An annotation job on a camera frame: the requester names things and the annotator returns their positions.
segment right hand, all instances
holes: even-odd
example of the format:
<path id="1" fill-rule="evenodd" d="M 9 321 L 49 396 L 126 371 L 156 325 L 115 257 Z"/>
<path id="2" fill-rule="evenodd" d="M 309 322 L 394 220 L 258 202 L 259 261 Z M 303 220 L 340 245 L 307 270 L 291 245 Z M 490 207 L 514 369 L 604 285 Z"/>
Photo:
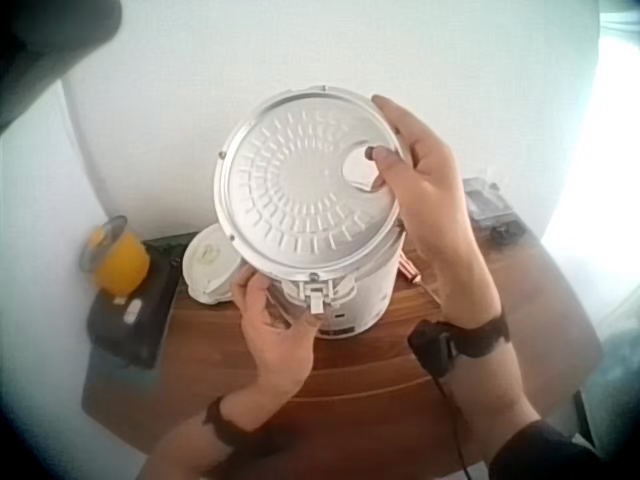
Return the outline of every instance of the right hand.
<path id="1" fill-rule="evenodd" d="M 383 146 L 369 155 L 396 195 L 418 252 L 434 266 L 445 319 L 478 327 L 500 314 L 500 298 L 471 229 L 453 154 L 413 114 L 388 98 L 372 100 L 410 149 L 413 165 Z"/>

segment white container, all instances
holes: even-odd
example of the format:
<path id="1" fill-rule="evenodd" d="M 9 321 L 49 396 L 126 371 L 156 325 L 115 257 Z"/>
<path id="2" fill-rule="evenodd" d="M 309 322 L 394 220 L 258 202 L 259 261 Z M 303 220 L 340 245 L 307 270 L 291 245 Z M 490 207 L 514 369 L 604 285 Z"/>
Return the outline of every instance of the white container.
<path id="1" fill-rule="evenodd" d="M 182 273 L 189 295 L 198 302 L 214 305 L 231 300 L 231 281 L 242 257 L 215 223 L 196 235 L 182 259 Z"/>
<path id="2" fill-rule="evenodd" d="M 320 335 L 328 338 L 369 328 L 395 283 L 404 238 L 398 205 L 387 186 L 365 178 L 376 172 L 363 157 L 369 145 L 408 158 L 369 99 L 313 87 L 261 105 L 236 127 L 216 165 L 224 232 L 274 279 L 281 294 L 272 289 L 271 297 L 283 313 L 300 311 L 286 300 L 323 314 Z"/>

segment sleeve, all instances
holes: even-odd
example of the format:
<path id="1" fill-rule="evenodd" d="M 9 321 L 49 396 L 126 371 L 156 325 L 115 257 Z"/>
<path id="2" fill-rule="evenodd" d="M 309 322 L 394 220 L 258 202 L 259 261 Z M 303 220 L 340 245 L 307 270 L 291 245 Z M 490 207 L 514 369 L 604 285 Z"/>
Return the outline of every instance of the sleeve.
<path id="1" fill-rule="evenodd" d="M 504 444 L 489 465 L 491 480 L 603 478 L 603 465 L 543 420 L 527 425 Z"/>

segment hand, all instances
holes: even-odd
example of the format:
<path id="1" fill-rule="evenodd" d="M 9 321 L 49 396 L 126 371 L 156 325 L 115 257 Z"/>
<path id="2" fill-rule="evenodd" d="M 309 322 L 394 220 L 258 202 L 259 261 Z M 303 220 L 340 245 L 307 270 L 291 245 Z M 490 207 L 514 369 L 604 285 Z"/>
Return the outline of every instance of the hand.
<path id="1" fill-rule="evenodd" d="M 396 195 L 418 252 L 435 268 L 445 319 L 478 327 L 500 314 L 500 298 L 473 236 L 451 149 L 401 106 L 379 95 L 372 100 L 409 147 L 412 165 L 383 146 L 367 155 Z"/>
<path id="2" fill-rule="evenodd" d="M 320 322 L 311 314 L 291 326 L 274 321 L 266 309 L 270 284 L 269 277 L 245 265 L 231 292 L 242 313 L 242 332 L 258 368 L 258 384 L 293 396 L 311 373 Z"/>

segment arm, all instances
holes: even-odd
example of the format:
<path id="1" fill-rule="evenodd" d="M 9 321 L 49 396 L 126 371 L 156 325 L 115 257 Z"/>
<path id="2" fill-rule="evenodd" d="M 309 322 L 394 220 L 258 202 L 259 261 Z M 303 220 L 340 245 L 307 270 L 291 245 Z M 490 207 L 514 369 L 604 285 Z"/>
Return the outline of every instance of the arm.
<path id="1" fill-rule="evenodd" d="M 220 414 L 245 432 L 259 429 L 293 397 L 311 372 L 313 341 L 319 324 L 311 317 L 286 328 L 266 311 L 269 279 L 245 266 L 232 285 L 242 313 L 242 331 L 257 366 L 251 385 L 222 399 Z M 199 479 L 233 448 L 220 440 L 206 411 L 177 425 L 160 439 L 140 472 L 142 480 Z"/>
<path id="2" fill-rule="evenodd" d="M 444 318 L 463 328 L 479 327 L 502 307 L 473 236 L 451 150 L 404 108 L 384 97 L 373 101 L 407 143 L 413 166 L 385 147 L 373 148 L 368 157 L 396 194 L 420 255 L 435 268 Z M 460 358 L 448 383 L 488 461 L 540 418 L 525 396 L 511 344 L 481 359 Z"/>

